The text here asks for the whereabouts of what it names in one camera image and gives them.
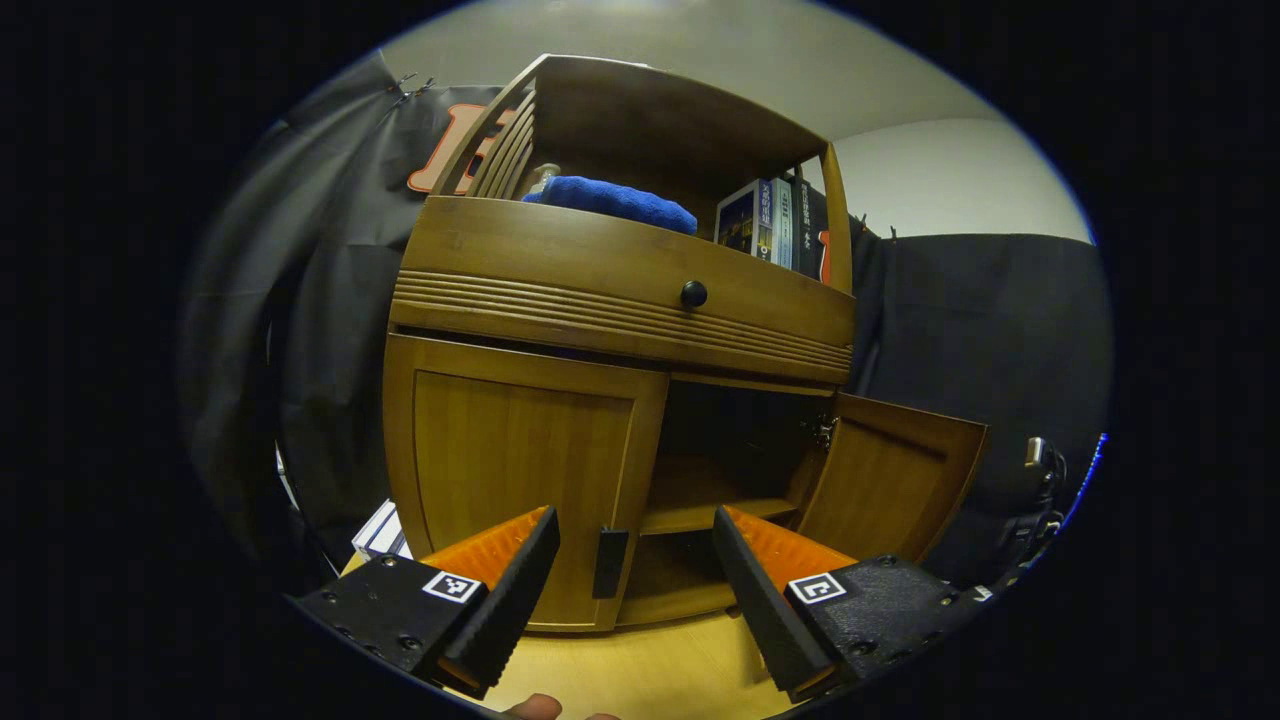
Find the wooden floor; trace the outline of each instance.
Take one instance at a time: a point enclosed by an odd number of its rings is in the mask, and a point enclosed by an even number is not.
[[[353,556],[343,574],[360,564]],[[527,633],[481,705],[500,711],[535,692],[561,701],[564,720],[759,720],[791,707],[745,620],[723,611],[612,633]]]

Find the ceiling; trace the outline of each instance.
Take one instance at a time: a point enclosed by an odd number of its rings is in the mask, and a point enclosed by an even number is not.
[[[1004,119],[936,65],[804,0],[480,0],[383,46],[436,85],[506,85],[543,53],[691,77],[837,140],[920,120]]]

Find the wooden cabinet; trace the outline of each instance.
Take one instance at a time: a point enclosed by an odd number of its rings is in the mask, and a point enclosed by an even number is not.
[[[831,286],[708,242],[718,200],[812,156]],[[676,200],[699,233],[518,201],[544,161]],[[732,605],[710,544],[721,503],[852,557],[919,560],[968,492],[986,428],[837,393],[850,268],[828,142],[653,68],[540,58],[456,150],[397,277],[383,407],[410,550],[556,505],[561,550],[530,629],[558,632]],[[681,302],[690,281],[707,288],[696,307]]]

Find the drawer knob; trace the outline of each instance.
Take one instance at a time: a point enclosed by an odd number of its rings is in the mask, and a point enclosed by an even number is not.
[[[680,290],[680,302],[685,307],[700,307],[707,302],[707,286],[698,281],[689,281]]]

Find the person's finger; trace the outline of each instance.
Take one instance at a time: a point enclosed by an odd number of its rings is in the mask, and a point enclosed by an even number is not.
[[[503,715],[511,715],[520,720],[556,720],[562,710],[559,701],[552,696],[534,693],[529,696],[529,700],[507,710]]]

